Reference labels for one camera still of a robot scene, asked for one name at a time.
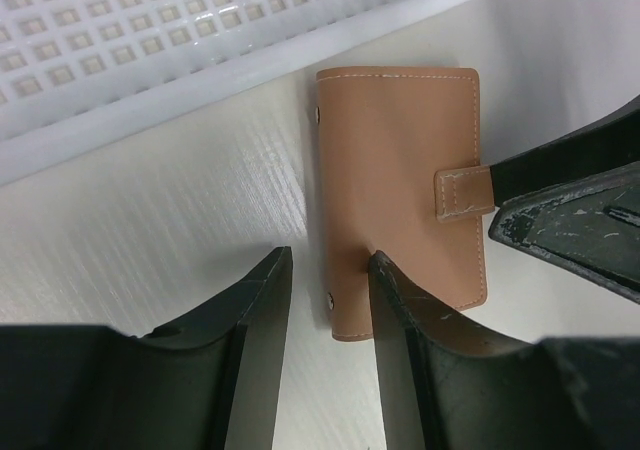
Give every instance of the white basket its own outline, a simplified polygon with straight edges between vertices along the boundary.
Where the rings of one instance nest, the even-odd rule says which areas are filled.
[[[0,185],[466,0],[395,1],[0,0]]]

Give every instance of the wallet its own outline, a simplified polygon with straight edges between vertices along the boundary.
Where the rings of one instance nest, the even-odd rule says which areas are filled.
[[[418,286],[467,309],[487,298],[479,80],[469,68],[317,74],[326,279],[333,337],[372,336],[367,263],[382,250]]]

